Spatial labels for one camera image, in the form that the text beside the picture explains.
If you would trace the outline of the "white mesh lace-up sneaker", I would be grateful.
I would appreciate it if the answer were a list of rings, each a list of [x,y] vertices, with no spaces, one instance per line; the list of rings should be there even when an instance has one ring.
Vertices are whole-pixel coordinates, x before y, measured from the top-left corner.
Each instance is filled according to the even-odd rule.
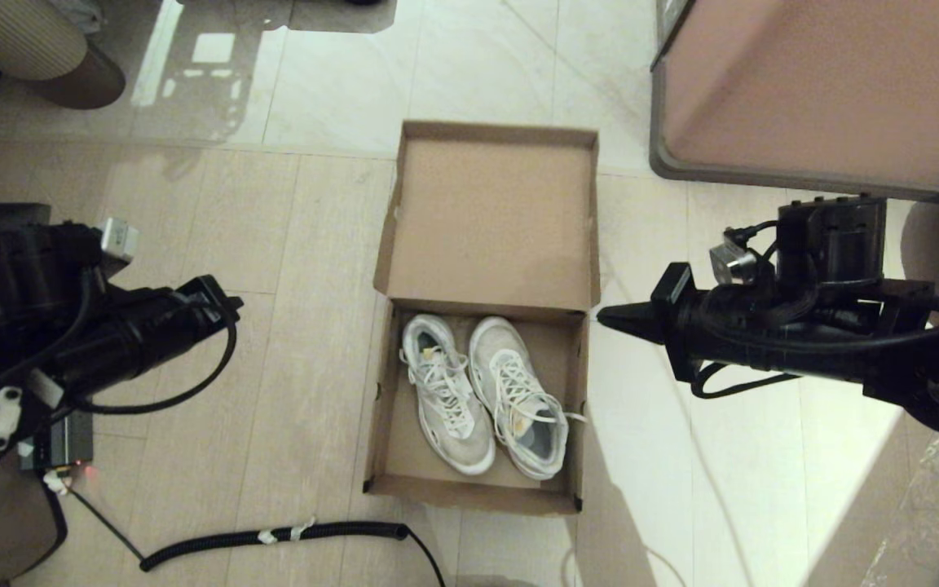
[[[469,376],[474,393],[491,416],[496,441],[519,472],[545,482],[560,471],[571,421],[562,402],[543,387],[524,339],[509,320],[488,316],[469,340]]]
[[[437,456],[469,477],[491,469],[496,457],[491,417],[474,393],[469,358],[459,352],[446,320],[414,316],[403,328],[399,360],[417,395],[422,434]]]

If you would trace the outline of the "brown cardboard shoe box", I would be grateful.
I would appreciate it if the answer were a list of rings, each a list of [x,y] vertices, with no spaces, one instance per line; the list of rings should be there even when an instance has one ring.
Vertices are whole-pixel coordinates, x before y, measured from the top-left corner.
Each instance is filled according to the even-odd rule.
[[[571,425],[551,479],[529,479],[504,447],[488,471],[462,475],[420,428],[399,348],[414,316],[440,317],[462,355],[478,324],[504,317],[526,343],[545,393],[567,415],[583,413],[590,312],[601,298],[599,148],[595,130],[403,124],[373,282],[385,315],[364,493],[536,517],[584,509],[584,425]]]

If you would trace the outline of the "grey metal power inverter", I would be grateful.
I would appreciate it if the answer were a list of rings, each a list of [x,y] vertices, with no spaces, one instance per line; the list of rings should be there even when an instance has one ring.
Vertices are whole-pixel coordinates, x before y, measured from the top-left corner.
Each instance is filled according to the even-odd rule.
[[[94,417],[75,412],[42,428],[18,445],[20,469],[42,471],[70,468],[94,458]]]

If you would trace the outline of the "pink cabinet with grey rim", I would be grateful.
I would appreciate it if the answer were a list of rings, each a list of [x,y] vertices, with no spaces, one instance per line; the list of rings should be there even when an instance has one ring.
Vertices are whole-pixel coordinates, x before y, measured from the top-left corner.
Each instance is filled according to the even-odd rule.
[[[665,179],[939,203],[939,0],[659,0]]]

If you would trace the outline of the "grey crumpled cloth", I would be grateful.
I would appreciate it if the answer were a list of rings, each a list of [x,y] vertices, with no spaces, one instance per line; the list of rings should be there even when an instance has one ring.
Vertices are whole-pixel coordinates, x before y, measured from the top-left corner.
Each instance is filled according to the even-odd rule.
[[[47,1],[85,36],[100,33],[104,26],[104,10],[102,10],[100,0]]]

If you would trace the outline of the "beige ribbed round pouf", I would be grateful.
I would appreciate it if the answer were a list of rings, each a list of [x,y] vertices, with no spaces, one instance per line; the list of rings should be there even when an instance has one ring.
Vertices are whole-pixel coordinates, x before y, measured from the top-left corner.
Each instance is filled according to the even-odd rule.
[[[42,82],[75,70],[88,55],[82,31],[47,0],[0,0],[0,71]]]

